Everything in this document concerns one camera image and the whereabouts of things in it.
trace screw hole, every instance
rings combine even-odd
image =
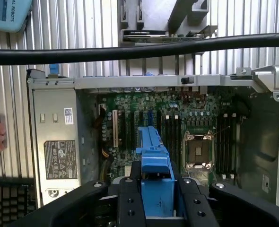
[[[197,212],[197,215],[198,215],[198,216],[201,216],[201,217],[206,216],[206,214],[205,214],[204,212],[202,212],[202,211],[198,211],[198,212]]]
[[[201,203],[201,201],[199,201],[199,200],[193,200],[193,202],[194,202],[195,204],[200,204],[200,203]]]
[[[129,211],[128,211],[128,215],[129,215],[129,216],[133,216],[134,214],[135,214],[135,212],[134,212],[133,210],[129,210]]]

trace black power cable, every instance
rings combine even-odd
[[[0,50],[0,65],[112,61],[254,47],[279,47],[279,33],[238,35],[137,47]]]

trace warning label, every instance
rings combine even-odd
[[[47,180],[77,179],[77,157],[74,140],[44,143]]]

